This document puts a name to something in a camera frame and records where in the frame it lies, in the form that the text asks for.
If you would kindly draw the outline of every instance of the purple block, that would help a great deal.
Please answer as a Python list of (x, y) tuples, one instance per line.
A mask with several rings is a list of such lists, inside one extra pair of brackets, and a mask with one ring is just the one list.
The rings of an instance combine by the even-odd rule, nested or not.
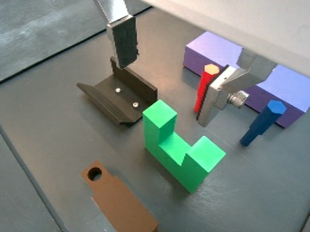
[[(206, 64), (238, 68), (240, 46), (211, 33), (203, 33), (186, 47), (184, 66), (198, 75)], [(287, 128), (310, 107), (310, 79), (278, 65), (267, 80), (246, 90), (246, 104), (260, 112), (270, 100), (282, 101), (287, 107), (276, 124)]]

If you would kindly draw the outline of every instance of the green l-shaped block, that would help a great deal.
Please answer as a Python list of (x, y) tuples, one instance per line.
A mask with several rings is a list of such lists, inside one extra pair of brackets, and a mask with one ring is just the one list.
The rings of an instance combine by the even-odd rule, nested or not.
[(188, 192), (194, 192), (226, 153), (202, 136), (191, 147), (175, 133), (176, 112), (157, 100), (143, 111), (145, 147)]

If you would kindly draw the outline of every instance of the black angle bracket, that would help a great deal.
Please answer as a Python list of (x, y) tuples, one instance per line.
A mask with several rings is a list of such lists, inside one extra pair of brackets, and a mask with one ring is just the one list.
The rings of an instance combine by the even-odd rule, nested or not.
[(129, 68), (119, 69), (111, 57), (112, 75), (97, 85), (77, 87), (116, 124), (133, 125), (143, 110), (157, 100), (157, 88)]

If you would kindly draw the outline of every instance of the red peg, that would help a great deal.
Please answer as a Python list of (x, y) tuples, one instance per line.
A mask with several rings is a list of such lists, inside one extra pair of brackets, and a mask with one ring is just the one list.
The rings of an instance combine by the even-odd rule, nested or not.
[(204, 66), (204, 70), (200, 75), (200, 83), (199, 83), (199, 89), (198, 89), (198, 99), (196, 99), (196, 104), (194, 108), (194, 112), (199, 112), (200, 110), (200, 105), (202, 105), (202, 98), (203, 94), (206, 92), (206, 87), (208, 83), (212, 81), (214, 76), (219, 73), (219, 68), (214, 64), (207, 64)]

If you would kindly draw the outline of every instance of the bracket hole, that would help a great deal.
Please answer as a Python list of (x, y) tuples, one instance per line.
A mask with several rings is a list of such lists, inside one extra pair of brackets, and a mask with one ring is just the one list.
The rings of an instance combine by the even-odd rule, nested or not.
[(96, 181), (100, 179), (101, 177), (101, 169), (95, 167), (95, 168), (91, 168), (88, 170), (88, 174), (87, 174), (88, 178), (92, 180), (92, 181)]

